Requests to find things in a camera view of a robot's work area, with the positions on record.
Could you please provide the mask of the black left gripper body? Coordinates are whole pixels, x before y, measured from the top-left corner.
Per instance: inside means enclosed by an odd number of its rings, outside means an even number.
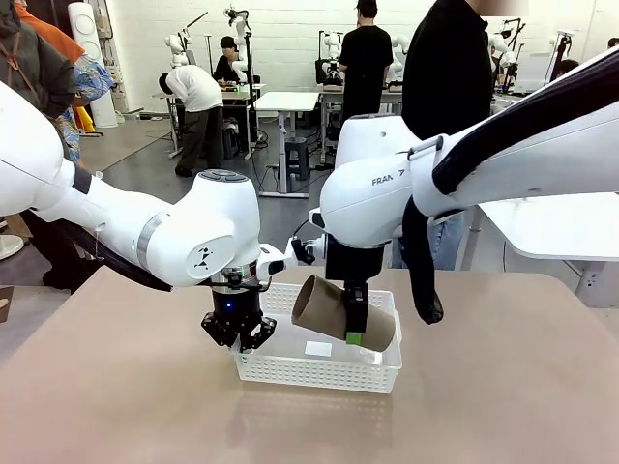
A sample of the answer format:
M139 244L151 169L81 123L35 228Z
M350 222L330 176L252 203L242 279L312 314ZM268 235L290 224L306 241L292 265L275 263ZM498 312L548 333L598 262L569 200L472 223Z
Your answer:
M217 320L237 336L254 329L263 317L256 290L213 287L213 308Z

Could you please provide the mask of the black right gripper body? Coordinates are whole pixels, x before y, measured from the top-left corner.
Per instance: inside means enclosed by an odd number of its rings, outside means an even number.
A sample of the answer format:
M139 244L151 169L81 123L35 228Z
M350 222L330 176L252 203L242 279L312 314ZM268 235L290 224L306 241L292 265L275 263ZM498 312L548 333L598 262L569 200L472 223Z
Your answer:
M383 246L355 248L327 236L325 278L342 281L345 287L366 284L380 274L383 267Z

